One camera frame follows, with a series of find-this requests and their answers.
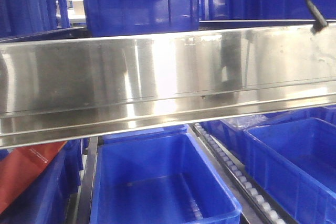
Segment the stainless steel rail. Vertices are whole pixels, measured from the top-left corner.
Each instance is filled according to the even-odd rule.
[[[336,103],[336,25],[0,44],[0,148]]]

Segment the red packaging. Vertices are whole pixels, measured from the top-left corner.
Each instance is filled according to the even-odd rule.
[[[0,162],[0,214],[40,175],[66,144],[19,147]]]

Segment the shelving rack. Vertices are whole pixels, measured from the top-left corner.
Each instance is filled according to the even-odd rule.
[[[78,208],[87,218],[99,135],[336,103],[336,25],[313,34],[279,22],[3,41],[0,148],[93,137]]]

